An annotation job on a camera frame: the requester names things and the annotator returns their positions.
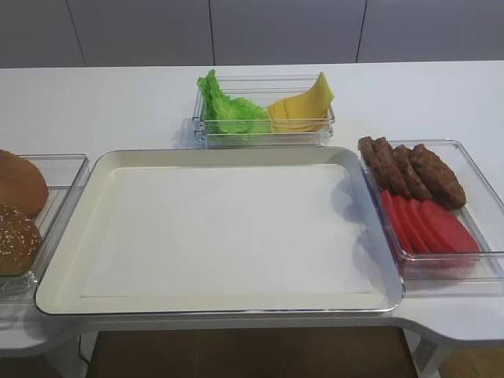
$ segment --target brown floor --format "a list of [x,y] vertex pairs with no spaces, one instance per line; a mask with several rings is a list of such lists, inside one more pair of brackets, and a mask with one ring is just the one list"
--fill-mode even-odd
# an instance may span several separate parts
[[[504,378],[504,347],[456,350],[442,378]],[[0,378],[58,378],[41,357],[0,358]],[[397,328],[102,332],[88,378],[400,377],[416,374]]]

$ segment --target cable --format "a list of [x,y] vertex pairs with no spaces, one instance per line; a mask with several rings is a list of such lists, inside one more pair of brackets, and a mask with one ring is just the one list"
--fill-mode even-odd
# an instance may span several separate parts
[[210,20],[210,38],[212,42],[212,59],[213,65],[215,65],[215,46],[213,43],[213,24],[212,24],[212,6],[210,5],[210,0],[208,0],[208,15]]
[[80,351],[80,348],[81,348],[81,345],[82,345],[82,335],[79,335],[79,350],[78,350],[78,353],[79,353],[79,358],[84,361],[87,365],[87,367],[89,368],[89,365],[90,365],[90,362],[87,360],[87,358],[85,358],[83,355],[82,355],[82,352]]
[[76,22],[75,22],[75,20],[73,19],[73,14],[72,14],[72,10],[70,9],[69,0],[66,0],[66,1],[65,1],[65,3],[66,3],[66,9],[67,9],[67,10],[68,10],[68,12],[69,12],[70,20],[71,20],[71,22],[72,22],[73,31],[74,31],[74,32],[75,32],[75,34],[76,34],[77,44],[79,45],[80,56],[82,57],[82,61],[83,61],[83,63],[84,63],[84,67],[87,67],[86,56],[84,55],[84,50],[83,50],[83,48],[82,48],[82,43],[81,43],[80,38],[79,38],[79,33],[77,33]]
[[359,35],[359,44],[357,46],[357,54],[355,57],[355,63],[359,62],[359,53],[361,52],[362,33],[364,32],[365,14],[367,11],[368,11],[368,0],[365,0],[364,14],[362,15],[361,34]]

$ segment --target white table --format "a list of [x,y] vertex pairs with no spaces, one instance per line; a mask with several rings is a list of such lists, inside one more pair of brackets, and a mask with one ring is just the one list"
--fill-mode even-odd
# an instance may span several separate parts
[[[85,153],[91,163],[117,149],[192,148],[195,82],[208,70],[0,70],[0,147],[18,154]],[[356,150],[363,135],[457,139],[504,198],[504,61],[241,66],[217,71],[222,76],[325,71],[336,93],[332,145]],[[436,376],[450,347],[504,344],[501,292],[448,296],[431,290],[429,295],[409,293],[394,311],[366,317],[170,322],[146,318],[68,324],[27,308],[10,329],[0,329],[0,355],[43,353],[73,335],[105,329],[395,325],[428,338],[422,339],[413,357],[422,376]],[[26,317],[26,312],[33,316]],[[415,349],[414,335],[407,336]]]

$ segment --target gray cabinet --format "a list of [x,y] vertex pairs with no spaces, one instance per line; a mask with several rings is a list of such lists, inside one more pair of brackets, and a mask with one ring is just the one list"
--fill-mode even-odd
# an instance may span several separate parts
[[0,68],[81,65],[65,0],[0,1]]
[[208,0],[69,0],[89,66],[211,65]]
[[359,62],[504,59],[503,0],[369,0]]
[[347,63],[365,0],[210,0],[217,65]]

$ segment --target white paper sheet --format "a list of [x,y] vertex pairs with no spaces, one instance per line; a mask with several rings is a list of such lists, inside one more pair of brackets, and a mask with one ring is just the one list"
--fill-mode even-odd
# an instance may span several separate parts
[[367,292],[338,165],[118,169],[85,297]]

